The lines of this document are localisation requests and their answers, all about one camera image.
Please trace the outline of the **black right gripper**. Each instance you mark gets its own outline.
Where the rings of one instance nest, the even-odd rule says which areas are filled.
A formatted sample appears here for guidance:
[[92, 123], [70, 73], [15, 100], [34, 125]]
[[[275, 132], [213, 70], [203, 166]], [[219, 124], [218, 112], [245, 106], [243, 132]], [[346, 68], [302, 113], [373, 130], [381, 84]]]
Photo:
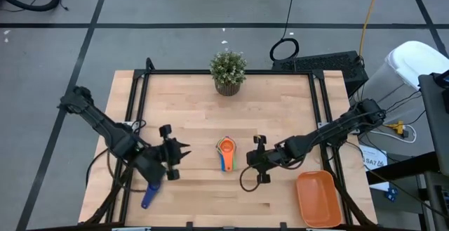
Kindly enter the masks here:
[[284, 163], [285, 154], [282, 150], [282, 142], [276, 143], [274, 149], [266, 150], [267, 138], [264, 135], [254, 137], [254, 143], [257, 144], [256, 150], [246, 153], [246, 163], [254, 166], [257, 170], [257, 182], [259, 184], [267, 184], [271, 182], [271, 177], [267, 173], [269, 169], [280, 166]]

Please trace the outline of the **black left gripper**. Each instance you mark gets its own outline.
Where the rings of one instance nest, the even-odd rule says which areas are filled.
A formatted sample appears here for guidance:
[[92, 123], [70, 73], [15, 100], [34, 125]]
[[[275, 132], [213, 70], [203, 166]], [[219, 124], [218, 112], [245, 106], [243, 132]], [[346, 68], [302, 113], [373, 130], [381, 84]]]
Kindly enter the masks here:
[[166, 124], [159, 128], [163, 143], [152, 149], [150, 159], [150, 180], [161, 181], [164, 175], [168, 180], [178, 180], [180, 172], [174, 166], [180, 163], [180, 160], [186, 157], [191, 151], [181, 153], [181, 147], [190, 147], [189, 144], [180, 143], [175, 138], [170, 138], [172, 133], [171, 125]]

